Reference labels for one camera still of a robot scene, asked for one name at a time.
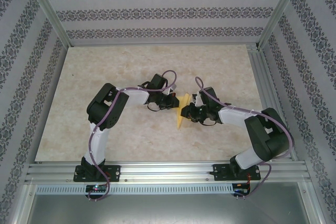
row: gray metal panel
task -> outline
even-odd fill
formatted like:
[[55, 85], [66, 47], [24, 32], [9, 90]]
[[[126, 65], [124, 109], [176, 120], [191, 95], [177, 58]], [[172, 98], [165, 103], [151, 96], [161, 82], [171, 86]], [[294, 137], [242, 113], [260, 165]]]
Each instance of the gray metal panel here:
[[36, 195], [28, 223], [309, 223], [296, 183], [264, 185], [246, 200], [223, 195]]

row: marble surface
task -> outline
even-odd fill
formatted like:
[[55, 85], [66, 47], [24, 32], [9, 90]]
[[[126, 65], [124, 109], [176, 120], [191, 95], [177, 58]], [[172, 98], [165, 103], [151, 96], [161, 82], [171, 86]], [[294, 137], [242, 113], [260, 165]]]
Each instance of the marble surface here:
[[[177, 72], [176, 94], [195, 93], [200, 76], [221, 101], [261, 109], [244, 45], [115, 46], [69, 48], [41, 139], [36, 161], [80, 161], [88, 148], [86, 108], [106, 83], [131, 87], [155, 73]], [[172, 81], [172, 74], [166, 76]], [[175, 110], [151, 112], [145, 105], [125, 108], [112, 128], [108, 161], [219, 161], [250, 147], [246, 129], [233, 125], [202, 126], [183, 120]]]

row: patterned wallpaper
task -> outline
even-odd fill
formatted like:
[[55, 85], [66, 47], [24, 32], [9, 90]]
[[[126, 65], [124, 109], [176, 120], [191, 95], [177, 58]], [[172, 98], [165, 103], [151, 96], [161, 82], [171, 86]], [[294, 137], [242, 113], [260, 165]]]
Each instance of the patterned wallpaper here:
[[66, 50], [37, 0], [0, 0], [0, 223], [34, 161]]
[[336, 223], [335, 19], [335, 0], [290, 0], [264, 48], [327, 223]]
[[50, 0], [74, 45], [257, 42], [279, 0]]

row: metal base plate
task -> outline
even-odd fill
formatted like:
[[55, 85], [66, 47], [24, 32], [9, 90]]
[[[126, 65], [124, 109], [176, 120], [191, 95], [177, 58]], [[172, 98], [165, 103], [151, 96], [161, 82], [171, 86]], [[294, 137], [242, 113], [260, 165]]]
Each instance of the metal base plate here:
[[215, 181], [238, 181], [238, 180], [247, 180], [248, 175], [250, 175], [250, 180], [260, 180], [260, 170], [257, 165], [251, 166], [249, 169], [241, 170], [241, 172], [235, 177], [231, 172], [230, 164], [214, 164], [213, 172], [210, 172], [211, 175], [214, 175]]
[[[106, 182], [104, 176], [100, 176], [98, 179], [92, 179], [86, 177], [83, 174], [83, 167], [77, 165], [75, 169], [74, 182]], [[110, 182], [119, 182], [120, 178], [120, 165], [104, 165], [103, 172], [109, 177]]]

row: yellow block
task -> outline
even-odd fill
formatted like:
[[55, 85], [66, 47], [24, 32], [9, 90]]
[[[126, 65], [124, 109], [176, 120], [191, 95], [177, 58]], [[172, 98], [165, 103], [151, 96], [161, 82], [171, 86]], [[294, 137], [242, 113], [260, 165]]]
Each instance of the yellow block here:
[[190, 103], [191, 95], [185, 94], [183, 97], [177, 97], [177, 98], [180, 101], [180, 104], [178, 105], [177, 112], [176, 112], [177, 129], [179, 129], [182, 123], [182, 119], [183, 119], [183, 117], [181, 116], [181, 111], [184, 107], [186, 107]]

